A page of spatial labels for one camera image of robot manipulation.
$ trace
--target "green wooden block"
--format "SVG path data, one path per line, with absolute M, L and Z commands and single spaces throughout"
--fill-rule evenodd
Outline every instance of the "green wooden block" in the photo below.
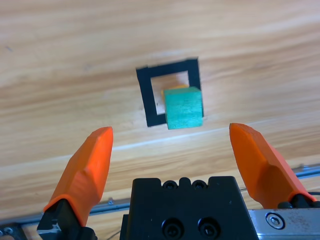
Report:
M 202 94 L 196 87 L 164 90 L 164 105 L 168 129 L 202 126 Z

